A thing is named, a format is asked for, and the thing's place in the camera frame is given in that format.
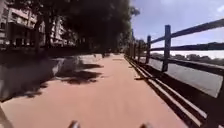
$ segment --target building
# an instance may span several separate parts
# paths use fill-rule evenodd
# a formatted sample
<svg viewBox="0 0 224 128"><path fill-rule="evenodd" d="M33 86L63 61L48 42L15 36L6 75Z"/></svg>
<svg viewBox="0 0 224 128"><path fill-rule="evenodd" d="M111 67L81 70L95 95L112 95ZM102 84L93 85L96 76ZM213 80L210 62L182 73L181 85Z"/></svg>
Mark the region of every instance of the building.
<svg viewBox="0 0 224 128"><path fill-rule="evenodd" d="M8 8L6 1L0 1L0 44L33 45L33 28L36 21L36 16L31 11ZM44 44L44 23L39 31L41 44ZM58 19L52 28L51 42L63 44L63 32L62 20Z"/></svg>

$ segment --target tree canopy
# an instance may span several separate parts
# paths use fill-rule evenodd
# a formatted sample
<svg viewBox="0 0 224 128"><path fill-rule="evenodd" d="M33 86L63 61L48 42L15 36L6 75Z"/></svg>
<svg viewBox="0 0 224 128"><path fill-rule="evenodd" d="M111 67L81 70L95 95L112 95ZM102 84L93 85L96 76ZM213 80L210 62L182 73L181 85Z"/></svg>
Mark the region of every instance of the tree canopy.
<svg viewBox="0 0 224 128"><path fill-rule="evenodd" d="M87 39L94 39L104 49L116 48L119 38L131 33L131 15L139 11L129 0L79 0L73 2L64 26Z"/></svg>
<svg viewBox="0 0 224 128"><path fill-rule="evenodd" d="M130 41L131 17L140 12L130 6L129 0L8 0L9 6L31 10L37 15L34 29L39 31L45 23L45 39L50 44L53 23L58 17L63 19L63 26L68 30L63 36L91 40L102 49L117 49L121 42Z"/></svg>

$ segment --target railing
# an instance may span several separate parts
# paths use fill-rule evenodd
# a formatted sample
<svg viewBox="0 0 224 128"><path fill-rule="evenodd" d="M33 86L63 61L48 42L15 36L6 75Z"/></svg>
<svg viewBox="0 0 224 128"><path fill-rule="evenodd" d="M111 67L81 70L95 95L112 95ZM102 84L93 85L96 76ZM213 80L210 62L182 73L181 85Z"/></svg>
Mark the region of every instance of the railing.
<svg viewBox="0 0 224 128"><path fill-rule="evenodd" d="M188 67L188 68L192 68L192 69L216 74L216 75L222 76L224 78L224 68L221 68L219 66L210 65L210 64L203 64L203 63L198 63L198 62L191 62L191 61L176 60L176 59L172 59L170 57L170 51L224 50L224 43L220 43L220 44L219 43L210 43L210 44L201 44L201 45L184 45L184 46L171 47L171 39L172 38L176 38L176 37L180 37L180 36L184 36L184 35L189 35L189 34L193 34L193 33L198 33L198 32L203 32L203 31L206 31L206 30L220 28L220 27L224 27L224 19L217 20L217 21L210 22L210 23L205 23L205 24L198 25L198 26L195 26L195 27L191 27L191 28L188 28L188 29L184 29L184 30L181 30L181 31L178 31L178 32L175 32L175 33L171 33L171 26L166 25L165 26L165 35L163 37L160 37L160 38L155 39L155 40L151 40L151 36L148 36L148 38L147 38L146 60L145 60L145 63L144 63L145 66L149 66L148 63L149 63L150 59L155 59L155 60L163 62L162 69L161 69L162 73L165 73L165 72L168 71L168 64L169 63L173 63L173 64L177 64L177 65L180 65L180 66L184 66L184 67ZM152 44L155 44L155 43L160 42L160 41L165 41L165 47L151 48ZM140 58L141 58L140 48L141 48L140 44L130 44L128 55L129 55L130 58L132 58L138 64L143 65L143 63L140 62ZM162 51L162 50L164 51L164 57L163 58L156 58L156 57L153 57L153 56L150 55L151 51ZM203 123L203 126L201 126L201 127L203 127L203 128L204 127L206 127L206 128L210 128L210 127L211 128L217 128L218 125L220 125L220 124L223 125L224 124L223 123L224 122L224 112L221 112L221 111L224 111L224 79L223 79L222 87L220 89L218 97L215 98L215 100L212 101L212 102L209 101L209 104L214 105L214 107L212 107L210 110L204 110L204 111L206 111L208 116L207 116L206 121Z"/></svg>

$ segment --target reddish pavement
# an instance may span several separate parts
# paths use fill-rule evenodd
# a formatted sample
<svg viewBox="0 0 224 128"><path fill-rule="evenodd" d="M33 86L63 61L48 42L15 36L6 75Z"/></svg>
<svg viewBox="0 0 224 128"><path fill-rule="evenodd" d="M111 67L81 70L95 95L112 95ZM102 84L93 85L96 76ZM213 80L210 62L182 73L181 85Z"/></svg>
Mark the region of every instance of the reddish pavement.
<svg viewBox="0 0 224 128"><path fill-rule="evenodd" d="M150 122L154 128L185 128L165 102L117 55L94 62L102 68L90 83L70 84L61 80L33 98L19 97L2 104L15 128L67 128L78 120L81 128L139 128Z"/></svg>

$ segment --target sky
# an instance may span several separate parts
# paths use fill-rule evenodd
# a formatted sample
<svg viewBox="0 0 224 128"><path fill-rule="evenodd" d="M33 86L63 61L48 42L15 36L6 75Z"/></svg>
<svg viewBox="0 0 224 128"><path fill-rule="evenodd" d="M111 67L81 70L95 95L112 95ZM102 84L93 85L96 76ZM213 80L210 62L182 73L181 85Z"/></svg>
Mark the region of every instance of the sky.
<svg viewBox="0 0 224 128"><path fill-rule="evenodd" d="M171 31L193 27L206 22L224 18L224 0L131 0L131 4L140 10L140 15L132 18L132 28L137 39L151 35L152 39L164 36L165 25L171 25ZM224 28L172 39L172 46L224 42ZM159 42L152 47L164 46ZM224 51L197 52L211 58L224 58Z"/></svg>

